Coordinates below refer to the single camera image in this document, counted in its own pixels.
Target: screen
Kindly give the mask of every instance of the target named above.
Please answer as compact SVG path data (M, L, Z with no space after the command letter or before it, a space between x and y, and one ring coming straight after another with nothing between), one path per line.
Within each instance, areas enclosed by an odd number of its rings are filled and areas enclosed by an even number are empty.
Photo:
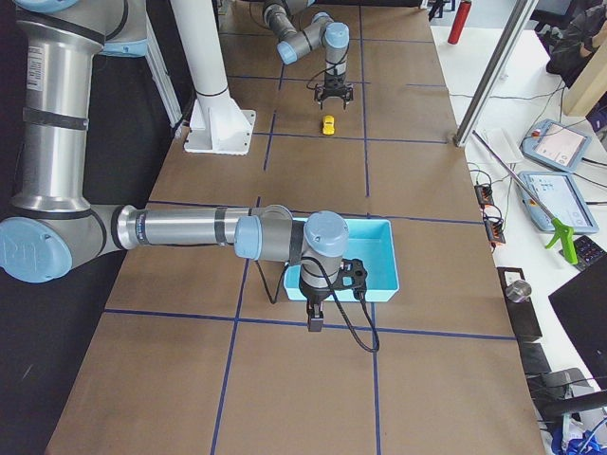
M607 257L579 273L550 297L562 328L594 377L607 388Z
M564 175L531 174L528 182L538 198L566 225L574 228L591 226L580 200Z
M583 144L585 137L557 124L552 124L536 146L536 154L569 166Z

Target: black monitor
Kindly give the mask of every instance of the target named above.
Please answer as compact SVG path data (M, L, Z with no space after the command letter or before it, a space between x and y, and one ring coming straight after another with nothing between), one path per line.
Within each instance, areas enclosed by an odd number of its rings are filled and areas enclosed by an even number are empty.
M600 387L607 389L607 257L579 273L549 299L586 367Z

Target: brown paper floor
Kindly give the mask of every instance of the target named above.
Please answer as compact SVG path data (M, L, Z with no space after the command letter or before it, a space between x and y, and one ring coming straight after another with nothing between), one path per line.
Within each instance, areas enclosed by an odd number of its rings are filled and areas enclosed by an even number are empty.
M371 304L381 349L363 352L333 304L329 325L308 334L304 305L284 291L267 303L253 264L227 248L142 247L48 454L542 454L466 159L448 143L427 13L327 7L350 26L356 98L321 112L304 86L322 52L283 68L248 8L233 4L221 42L232 96L257 111L250 152L189 155L174 143L150 207L390 219L400 290ZM336 117L333 137L320 133L323 114ZM263 267L273 288L281 266ZM357 305L346 309L365 325Z

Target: tablet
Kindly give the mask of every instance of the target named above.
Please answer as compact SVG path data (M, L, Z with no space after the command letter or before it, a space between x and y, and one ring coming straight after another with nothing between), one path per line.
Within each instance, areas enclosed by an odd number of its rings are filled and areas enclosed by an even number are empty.
M531 128L523 139L521 151L544 166L572 173L590 141L590 136L547 119Z
M538 196L552 213L576 234L598 232L598 225L588 206L579 193L573 175L570 173L519 173L521 180ZM546 232L554 232L550 218L519 189L523 204L529 210L533 223Z

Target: toy car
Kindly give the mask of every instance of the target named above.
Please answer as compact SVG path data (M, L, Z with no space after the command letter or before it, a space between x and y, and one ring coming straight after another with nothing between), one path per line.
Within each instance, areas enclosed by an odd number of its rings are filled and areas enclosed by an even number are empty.
M324 116L322 118L322 133L326 136L335 134L335 119L333 116Z

